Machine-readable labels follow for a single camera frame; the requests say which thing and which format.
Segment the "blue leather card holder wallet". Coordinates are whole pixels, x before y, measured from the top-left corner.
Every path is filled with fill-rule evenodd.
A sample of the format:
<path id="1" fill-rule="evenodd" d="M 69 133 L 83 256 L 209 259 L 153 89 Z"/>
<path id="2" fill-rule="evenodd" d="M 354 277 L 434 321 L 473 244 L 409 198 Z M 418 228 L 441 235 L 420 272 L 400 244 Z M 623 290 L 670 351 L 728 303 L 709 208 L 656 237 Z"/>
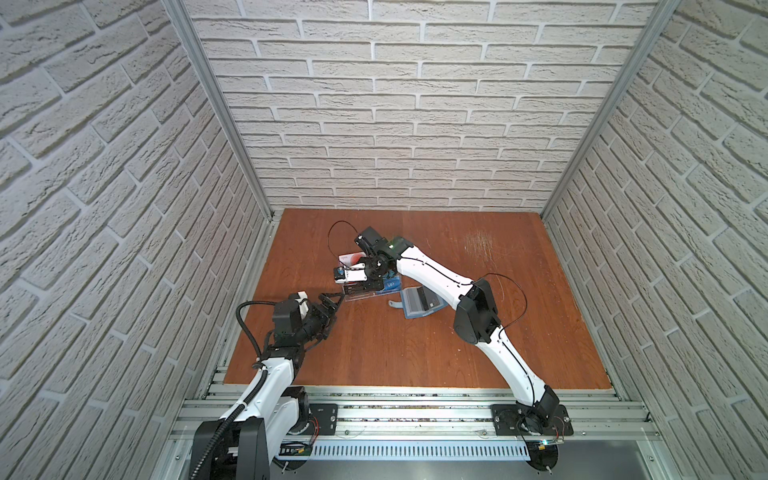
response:
<path id="1" fill-rule="evenodd" d="M 388 305 L 401 310 L 406 319 L 430 316 L 448 306 L 448 303 L 424 286 L 409 287 L 400 291 L 400 300 L 390 300 Z"/>

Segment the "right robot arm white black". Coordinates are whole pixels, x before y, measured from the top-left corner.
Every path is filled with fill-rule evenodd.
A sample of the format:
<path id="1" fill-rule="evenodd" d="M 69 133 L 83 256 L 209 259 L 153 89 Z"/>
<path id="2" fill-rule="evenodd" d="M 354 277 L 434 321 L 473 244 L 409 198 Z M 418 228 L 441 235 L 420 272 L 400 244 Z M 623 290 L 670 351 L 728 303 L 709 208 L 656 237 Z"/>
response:
<path id="1" fill-rule="evenodd" d="M 345 274 L 344 283 L 379 280 L 398 273 L 437 294 L 455 311 L 455 333 L 477 346 L 509 385 L 521 424 L 531 433 L 546 432 L 560 406 L 559 397 L 513 346 L 486 279 L 461 276 L 429 258 L 412 242 L 402 237 L 388 240 L 371 227 L 359 233 L 355 243 L 364 256 Z"/>

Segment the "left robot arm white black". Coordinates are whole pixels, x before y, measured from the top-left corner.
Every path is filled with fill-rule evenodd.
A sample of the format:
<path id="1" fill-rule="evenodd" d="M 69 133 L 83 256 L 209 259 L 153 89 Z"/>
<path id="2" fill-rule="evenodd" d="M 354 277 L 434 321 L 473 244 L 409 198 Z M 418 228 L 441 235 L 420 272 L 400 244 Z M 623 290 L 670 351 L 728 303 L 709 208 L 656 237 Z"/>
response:
<path id="1" fill-rule="evenodd" d="M 326 340 L 345 294 L 322 293 L 316 302 L 304 291 L 276 302 L 250 300 L 235 309 L 236 320 L 257 356 L 255 375 L 235 403 L 217 420 L 197 428 L 188 477 L 210 479 L 218 464 L 237 449 L 237 479 L 267 479 L 270 464 L 283 439 L 296 425 L 309 419 L 309 404 L 295 380 L 306 353 Z M 246 307 L 273 309 L 274 328 L 259 344 L 245 323 Z"/>

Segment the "teal blue cards stack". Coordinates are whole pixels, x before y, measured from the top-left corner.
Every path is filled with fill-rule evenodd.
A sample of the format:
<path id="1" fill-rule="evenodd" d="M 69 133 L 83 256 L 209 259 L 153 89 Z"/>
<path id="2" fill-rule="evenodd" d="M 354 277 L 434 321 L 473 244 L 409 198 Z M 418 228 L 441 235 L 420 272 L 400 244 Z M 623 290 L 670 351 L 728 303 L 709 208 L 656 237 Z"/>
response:
<path id="1" fill-rule="evenodd" d="M 379 291 L 382 295 L 399 293 L 402 290 L 402 280 L 398 273 L 388 275 L 383 279 L 383 288 Z"/>

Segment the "clear acrylic card organizer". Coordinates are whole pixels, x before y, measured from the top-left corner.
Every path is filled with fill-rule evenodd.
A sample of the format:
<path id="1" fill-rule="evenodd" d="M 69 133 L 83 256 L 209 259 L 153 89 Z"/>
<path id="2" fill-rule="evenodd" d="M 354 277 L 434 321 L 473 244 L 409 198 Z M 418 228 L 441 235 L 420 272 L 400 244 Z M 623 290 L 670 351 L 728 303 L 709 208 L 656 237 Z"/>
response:
<path id="1" fill-rule="evenodd" d="M 369 260 L 367 257 L 365 257 L 361 264 L 358 264 L 353 268 L 362 268 L 362 267 L 366 268 L 368 264 L 369 264 Z M 348 283 L 348 284 L 339 284 L 339 285 L 342 287 L 342 291 L 345 294 L 345 298 L 347 300 L 362 300 L 362 299 L 371 298 L 375 296 L 385 296 L 380 294 L 379 291 L 383 288 L 383 279 L 391 274 L 394 274 L 394 273 L 391 273 L 391 272 L 385 273 L 381 277 L 377 277 L 377 278 L 374 278 L 372 275 L 367 274 L 366 282 Z"/>

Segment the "red white card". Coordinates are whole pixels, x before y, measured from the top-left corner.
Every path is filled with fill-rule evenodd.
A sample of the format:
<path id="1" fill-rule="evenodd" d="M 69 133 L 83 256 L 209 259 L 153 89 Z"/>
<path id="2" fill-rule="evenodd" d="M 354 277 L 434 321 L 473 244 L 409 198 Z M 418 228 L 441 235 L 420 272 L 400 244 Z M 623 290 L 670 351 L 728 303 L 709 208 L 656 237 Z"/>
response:
<path id="1" fill-rule="evenodd" d="M 338 261 L 344 268 L 353 268 L 356 265 L 361 264 L 365 257 L 366 257 L 365 253 L 355 252 L 355 253 L 339 255 Z"/>

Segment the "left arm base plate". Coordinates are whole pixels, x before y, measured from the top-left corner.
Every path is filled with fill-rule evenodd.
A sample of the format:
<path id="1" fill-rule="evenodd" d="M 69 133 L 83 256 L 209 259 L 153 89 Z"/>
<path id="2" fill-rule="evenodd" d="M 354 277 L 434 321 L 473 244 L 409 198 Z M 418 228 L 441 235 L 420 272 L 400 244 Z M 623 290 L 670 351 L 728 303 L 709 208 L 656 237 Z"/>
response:
<path id="1" fill-rule="evenodd" d="M 338 405 L 334 403 L 301 405 L 299 419 L 289 430 L 289 434 L 334 436 L 339 419 L 338 410 Z"/>

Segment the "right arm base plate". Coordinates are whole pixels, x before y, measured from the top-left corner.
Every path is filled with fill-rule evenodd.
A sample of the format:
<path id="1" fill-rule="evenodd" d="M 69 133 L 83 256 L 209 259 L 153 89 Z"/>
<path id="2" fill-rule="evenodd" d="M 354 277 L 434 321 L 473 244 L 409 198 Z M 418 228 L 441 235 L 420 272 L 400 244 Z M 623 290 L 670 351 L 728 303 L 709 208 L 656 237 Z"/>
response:
<path id="1" fill-rule="evenodd" d="M 490 407 L 497 436 L 568 437 L 574 428 L 566 407 L 559 404 L 548 417 L 538 416 L 531 408 L 520 404 L 494 404 Z"/>

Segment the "aluminium rail frame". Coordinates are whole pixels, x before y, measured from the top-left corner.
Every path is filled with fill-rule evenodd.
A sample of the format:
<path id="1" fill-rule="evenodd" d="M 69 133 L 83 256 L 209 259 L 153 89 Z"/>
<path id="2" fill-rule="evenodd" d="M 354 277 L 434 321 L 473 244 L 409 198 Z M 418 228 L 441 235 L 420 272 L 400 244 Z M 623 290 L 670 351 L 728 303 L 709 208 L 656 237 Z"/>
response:
<path id="1" fill-rule="evenodd" d="M 491 407 L 513 404 L 499 388 L 308 386 L 312 403 L 335 404 L 334 437 L 344 440 L 491 440 Z M 624 401 L 612 389 L 559 390 L 571 440 L 659 440 L 645 405 Z"/>

